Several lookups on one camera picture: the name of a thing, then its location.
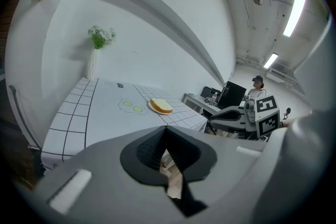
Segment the flower vase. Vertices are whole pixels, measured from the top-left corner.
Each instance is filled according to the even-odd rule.
[[[88,64],[87,79],[93,80],[97,75],[97,61],[99,60],[100,50],[94,49]]]

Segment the white flowers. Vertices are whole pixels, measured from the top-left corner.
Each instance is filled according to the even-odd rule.
[[[116,32],[113,28],[104,30],[98,25],[92,26],[88,30],[88,34],[92,38],[95,49],[101,49],[105,44],[110,44],[116,39]]]

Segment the fluorescent light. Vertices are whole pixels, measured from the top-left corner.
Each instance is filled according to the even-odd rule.
[[[290,35],[293,33],[294,28],[296,27],[296,24],[298,23],[298,20],[301,16],[305,1],[306,0],[294,0],[292,12],[290,14],[286,29],[283,32],[285,36],[290,37]]]
[[[269,58],[267,63],[264,65],[264,67],[269,68],[271,66],[271,64],[275,61],[275,59],[277,59],[277,58],[278,58],[277,54],[272,54],[272,56]]]

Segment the desk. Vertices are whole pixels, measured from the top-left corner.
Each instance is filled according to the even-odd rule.
[[[173,113],[161,115],[150,98],[166,100]],[[169,93],[148,86],[82,78],[66,97],[49,128],[41,160],[51,170],[84,148],[111,138],[161,125],[203,132],[207,119]]]
[[[212,115],[215,114],[216,112],[220,111],[221,109],[213,106],[213,105],[209,105],[209,103],[204,102],[205,98],[200,96],[200,95],[196,95],[196,96],[190,96],[189,94],[185,93],[184,97],[183,97],[183,103],[187,103],[187,101],[190,101],[198,106],[201,107],[201,111],[200,113],[202,113],[202,109],[211,113]]]

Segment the black grid line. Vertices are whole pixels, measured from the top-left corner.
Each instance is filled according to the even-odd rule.
[[[64,148],[65,148],[65,143],[66,143],[66,141],[67,141],[67,136],[68,136],[68,132],[69,132],[69,128],[70,128],[70,124],[71,124],[73,114],[74,114],[75,111],[76,111],[76,108],[77,108],[77,106],[78,106],[79,101],[80,101],[80,98],[79,98],[79,100],[78,100],[78,102],[77,102],[77,104],[76,104],[76,106],[75,106],[74,112],[73,112],[72,115],[71,115],[71,119],[70,119],[70,122],[69,122],[69,125],[68,125],[68,130],[67,130],[67,133],[66,133],[66,135],[65,135],[64,145],[63,145],[63,152],[62,152],[62,162],[64,162],[64,159],[63,159],[63,156],[64,156]]]
[[[63,114],[63,115],[74,115],[74,116],[79,116],[79,117],[87,117],[87,116],[82,116],[82,115],[76,115],[76,114],[67,114],[67,113],[62,113],[62,112],[58,112],[59,114]]]
[[[99,78],[97,79],[96,86],[94,87],[95,89],[93,90],[93,94],[92,94],[91,102],[90,102],[90,106],[89,106],[88,119],[86,120],[84,148],[86,148],[86,132],[87,132],[87,129],[88,129],[88,122],[89,122],[89,116],[90,116],[90,108],[91,108],[91,104],[92,104],[92,101],[93,101],[93,96],[95,96],[95,95],[94,95],[94,94],[95,94],[94,92],[95,92],[95,90],[96,90],[96,87],[97,87],[97,84],[98,84],[98,80],[99,80]]]
[[[70,104],[81,104],[81,103],[73,103],[73,102],[69,102],[69,101],[64,101],[64,102],[67,102],[67,103],[70,103]]]
[[[140,92],[140,90],[133,84],[133,86],[136,88],[136,90],[138,91],[138,93],[142,96],[142,98],[143,99],[145,99],[145,101],[147,102],[147,100],[146,100],[146,98],[142,95],[142,93]],[[151,92],[150,94],[153,94],[153,95],[155,95],[154,93],[152,93],[152,92],[156,92],[154,89],[152,89],[152,88],[150,88],[150,87],[146,87],[146,86],[139,86],[140,87],[140,89],[142,90],[142,91],[144,91],[144,89],[146,89],[146,91],[149,91],[149,92]],[[177,98],[175,98],[175,97],[173,97],[172,95],[170,95],[170,94],[167,94],[167,93],[165,93],[164,95],[168,95],[168,96],[170,96],[170,98],[166,98],[166,99],[174,99],[174,100],[178,100]],[[181,101],[179,101],[181,104],[180,105],[178,105],[178,106],[172,106],[172,108],[173,109],[175,109],[175,112],[173,113],[173,115],[174,114],[177,114],[177,113],[183,113],[183,112],[188,112],[188,111],[193,111],[193,109],[192,108],[190,108],[189,106],[187,106],[186,104],[184,104],[183,102],[181,102]],[[188,110],[185,110],[185,111],[177,111],[176,112],[176,108],[184,108],[184,107],[187,107],[188,108]],[[179,121],[182,121],[182,122],[184,122],[184,120],[186,120],[186,119],[191,119],[191,118],[193,118],[193,117],[196,117],[197,115],[194,115],[194,116],[189,116],[189,117],[186,117],[186,118],[184,118],[183,120],[178,120],[178,121],[173,121],[172,123],[177,123],[177,122],[179,122]],[[198,122],[197,124],[195,124],[195,125],[193,125],[192,127],[190,127],[188,124],[186,124],[185,122],[185,124],[187,125],[187,126],[189,126],[189,128],[190,129],[192,129],[192,128],[194,128],[194,127],[196,127],[197,125],[200,125],[201,123],[204,123],[206,121],[206,119],[204,118],[204,120],[203,121],[201,121],[201,122]]]
[[[190,127],[190,129],[192,129],[193,127],[195,127],[195,126],[197,126],[197,125],[199,125],[199,124],[201,124],[201,123],[203,123],[203,122],[201,121],[201,122],[195,124],[194,126]]]
[[[74,155],[70,155],[70,154],[59,154],[59,153],[52,153],[52,152],[48,152],[48,151],[42,151],[43,153],[48,153],[51,155],[57,155],[57,156],[69,156],[69,157],[73,157]]]
[[[49,170],[52,170],[52,169],[50,169],[48,166],[46,166],[46,165],[44,165],[44,164],[43,164],[43,167],[48,168]]]
[[[66,131],[66,130],[59,130],[59,129],[54,129],[54,128],[49,128],[50,130],[55,130],[55,131],[61,131],[61,132],[68,132],[68,133],[80,133],[80,134],[85,134],[85,132],[74,132],[74,131]]]

